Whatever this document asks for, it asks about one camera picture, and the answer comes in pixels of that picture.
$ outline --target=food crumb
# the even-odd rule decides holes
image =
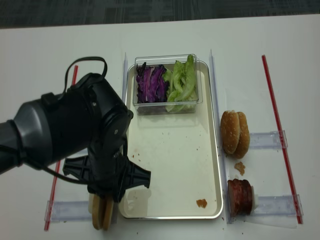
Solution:
[[[234,165],[234,168],[237,169],[237,170],[240,172],[241,176],[243,176],[243,175],[245,174],[245,168],[246,168],[246,166],[242,163],[242,161],[236,163],[236,164]]]
[[[198,205],[199,208],[201,207],[205,209],[208,203],[205,199],[199,199],[196,201],[196,204]]]

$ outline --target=black cable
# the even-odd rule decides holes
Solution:
[[[68,74],[69,74],[70,68],[74,64],[79,63],[79,62],[83,62],[83,61],[101,61],[101,62],[103,62],[104,63],[104,67],[103,67],[102,75],[100,76],[101,80],[104,79],[105,76],[107,75],[108,65],[107,65],[106,61],[102,57],[99,57],[99,56],[87,56],[87,57],[82,57],[82,58],[79,58],[79,59],[75,60],[73,63],[71,63],[71,65],[66,70],[65,77],[64,77],[64,90],[63,90],[62,94],[60,95],[60,97],[58,98],[59,101],[65,96],[65,94],[67,92]]]
[[[19,153],[18,150],[14,149],[12,147],[4,146],[4,145],[0,145],[0,151],[3,151],[5,153],[9,153],[9,154],[14,154],[14,155],[17,155]],[[57,177],[58,179],[64,180],[64,181],[72,183],[72,184],[80,184],[80,185],[92,185],[92,184],[103,183],[105,181],[108,181],[111,178],[114,178],[123,169],[123,167],[122,167],[118,172],[115,172],[115,173],[113,173],[113,174],[109,175],[108,177],[101,179],[101,180],[86,181],[86,180],[77,180],[77,179],[73,179],[73,178],[64,176],[58,172],[53,171],[52,169],[48,168],[47,166],[39,164],[38,162],[34,161],[33,159],[31,159],[29,157],[27,158],[27,160],[28,160],[28,163],[31,164],[33,167],[41,169],[41,170],[47,172],[48,174],[51,174],[51,175]]]

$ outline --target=floor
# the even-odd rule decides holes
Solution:
[[[0,0],[0,28],[319,13],[320,0]]]

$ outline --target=purple cabbage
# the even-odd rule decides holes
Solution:
[[[138,83],[138,103],[155,103],[167,101],[169,83],[162,75],[166,72],[163,65],[149,67],[144,63],[136,68],[136,82]]]

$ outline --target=metal tray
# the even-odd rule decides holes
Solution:
[[[196,113],[138,115],[133,106],[134,66],[125,103],[133,112],[128,137],[131,161],[151,171],[150,188],[127,189],[119,203],[128,219],[214,219],[223,209],[221,173],[208,66],[199,61],[202,103]],[[205,199],[206,208],[196,201]]]

